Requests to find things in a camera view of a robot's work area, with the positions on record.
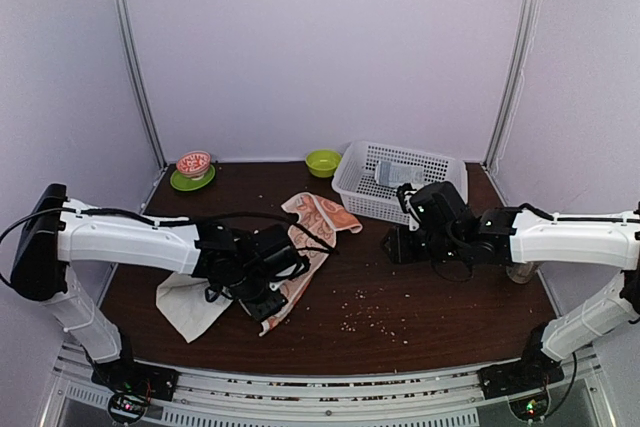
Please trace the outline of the orange bunny pattern towel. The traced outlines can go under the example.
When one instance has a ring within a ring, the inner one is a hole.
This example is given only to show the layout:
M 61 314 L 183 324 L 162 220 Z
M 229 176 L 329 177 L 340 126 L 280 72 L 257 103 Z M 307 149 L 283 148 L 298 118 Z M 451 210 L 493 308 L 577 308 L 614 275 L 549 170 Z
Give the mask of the orange bunny pattern towel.
M 285 213 L 294 214 L 298 224 L 333 248 L 337 245 L 339 232 L 349 231 L 352 234 L 358 234 L 363 229 L 360 221 L 342 205 L 309 192 L 294 195 L 281 205 L 281 209 Z M 276 283 L 287 303 L 278 313 L 261 322 L 260 337 L 265 336 L 285 321 L 301 300 L 314 274 L 329 258 L 327 248 L 298 227 L 290 226 L 288 234 L 299 252 L 309 259 L 309 271 L 294 280 Z

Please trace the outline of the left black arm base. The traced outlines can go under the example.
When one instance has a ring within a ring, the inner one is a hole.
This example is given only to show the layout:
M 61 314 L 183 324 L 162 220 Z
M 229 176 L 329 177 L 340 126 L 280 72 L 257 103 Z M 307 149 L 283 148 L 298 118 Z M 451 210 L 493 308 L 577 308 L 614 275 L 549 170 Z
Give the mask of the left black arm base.
M 105 386 L 114 393 L 133 394 L 145 399 L 173 399 L 178 372 L 135 361 L 131 341 L 126 335 L 122 336 L 122 349 L 115 360 L 96 363 L 89 354 L 85 354 L 85 357 L 92 367 L 91 380 L 95 384 Z

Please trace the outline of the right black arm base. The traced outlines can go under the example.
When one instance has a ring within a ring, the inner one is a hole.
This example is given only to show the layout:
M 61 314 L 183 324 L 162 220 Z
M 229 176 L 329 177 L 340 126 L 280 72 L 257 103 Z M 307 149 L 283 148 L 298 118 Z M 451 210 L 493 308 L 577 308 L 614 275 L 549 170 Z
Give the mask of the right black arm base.
M 547 324 L 543 323 L 531 331 L 518 360 L 478 370 L 485 399 L 541 389 L 564 379 L 561 363 L 542 352 L 542 337 L 546 327 Z

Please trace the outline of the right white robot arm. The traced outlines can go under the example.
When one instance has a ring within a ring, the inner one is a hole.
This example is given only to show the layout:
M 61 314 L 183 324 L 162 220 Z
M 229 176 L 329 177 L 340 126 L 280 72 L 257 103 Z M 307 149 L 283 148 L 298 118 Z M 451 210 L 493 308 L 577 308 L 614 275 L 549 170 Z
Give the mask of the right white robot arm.
M 512 377 L 535 387 L 586 344 L 639 319 L 639 212 L 549 213 L 531 204 L 472 212 L 449 181 L 404 184 L 397 200 L 409 222 L 384 240 L 395 264 L 602 267 L 610 280 L 579 306 L 534 329 Z

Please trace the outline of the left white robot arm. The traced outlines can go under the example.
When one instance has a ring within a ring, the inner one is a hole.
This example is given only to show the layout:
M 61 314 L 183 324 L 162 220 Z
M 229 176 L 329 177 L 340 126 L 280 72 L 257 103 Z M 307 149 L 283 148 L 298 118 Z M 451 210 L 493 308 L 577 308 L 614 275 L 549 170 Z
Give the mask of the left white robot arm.
M 125 350 L 119 329 L 95 305 L 71 265 L 99 261 L 172 273 L 162 309 L 188 340 L 197 338 L 234 301 L 258 322 L 288 300 L 281 285 L 309 270 L 309 259 L 278 219 L 254 232 L 224 225 L 219 216 L 146 217 L 97 208 L 49 185 L 22 232 L 10 275 L 22 297 L 45 305 L 95 364 L 123 391 L 137 389 L 144 371 Z

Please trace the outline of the white towel blue print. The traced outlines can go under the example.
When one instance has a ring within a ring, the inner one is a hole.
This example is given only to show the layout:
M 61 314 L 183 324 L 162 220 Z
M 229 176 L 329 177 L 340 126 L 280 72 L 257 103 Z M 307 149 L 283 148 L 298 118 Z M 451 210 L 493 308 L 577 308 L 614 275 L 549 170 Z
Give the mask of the white towel blue print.
M 207 279 L 172 273 L 156 288 L 156 307 L 187 343 L 201 337 L 232 305 L 224 296 L 208 302 L 209 286 Z

